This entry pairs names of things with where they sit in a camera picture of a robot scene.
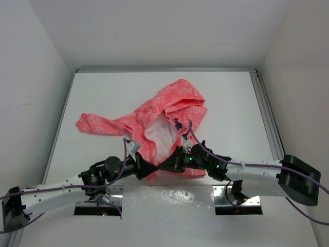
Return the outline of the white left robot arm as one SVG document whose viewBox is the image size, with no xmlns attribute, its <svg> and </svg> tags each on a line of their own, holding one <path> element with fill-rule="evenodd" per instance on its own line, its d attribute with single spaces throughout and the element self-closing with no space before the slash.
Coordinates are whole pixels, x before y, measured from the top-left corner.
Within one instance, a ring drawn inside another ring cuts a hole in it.
<svg viewBox="0 0 329 247">
<path fill-rule="evenodd" d="M 28 226 L 45 212 L 78 201 L 99 202 L 106 188 L 119 179 L 135 175 L 142 180 L 158 167 L 137 153 L 124 160 L 116 156 L 97 162 L 86 171 L 49 186 L 21 190 L 12 187 L 1 197 L 3 233 Z"/>
</svg>

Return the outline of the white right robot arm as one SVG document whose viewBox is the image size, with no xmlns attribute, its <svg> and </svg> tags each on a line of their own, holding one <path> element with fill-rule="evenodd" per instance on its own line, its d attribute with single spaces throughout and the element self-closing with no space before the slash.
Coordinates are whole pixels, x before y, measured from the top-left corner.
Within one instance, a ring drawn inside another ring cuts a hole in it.
<svg viewBox="0 0 329 247">
<path fill-rule="evenodd" d="M 187 149 L 177 147 L 158 168 L 176 173 L 188 168 L 203 170 L 216 181 L 230 181 L 231 196 L 238 202 L 254 196 L 275 196 L 306 206 L 318 204 L 321 173 L 293 155 L 274 162 L 243 164 L 214 154 L 201 142 Z"/>
</svg>

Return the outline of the pink hooded jacket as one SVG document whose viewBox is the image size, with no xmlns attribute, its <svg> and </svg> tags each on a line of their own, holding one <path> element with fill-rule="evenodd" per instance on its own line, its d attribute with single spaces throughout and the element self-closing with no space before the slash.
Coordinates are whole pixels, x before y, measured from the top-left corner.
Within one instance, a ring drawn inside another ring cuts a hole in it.
<svg viewBox="0 0 329 247">
<path fill-rule="evenodd" d="M 83 113 L 76 126 L 80 132 L 93 135 L 130 134 L 140 143 L 142 157 L 158 165 L 184 144 L 182 135 L 188 133 L 189 121 L 193 130 L 199 127 L 207 112 L 204 103 L 205 99 L 192 83 L 179 79 L 129 115 L 110 120 Z"/>
</svg>

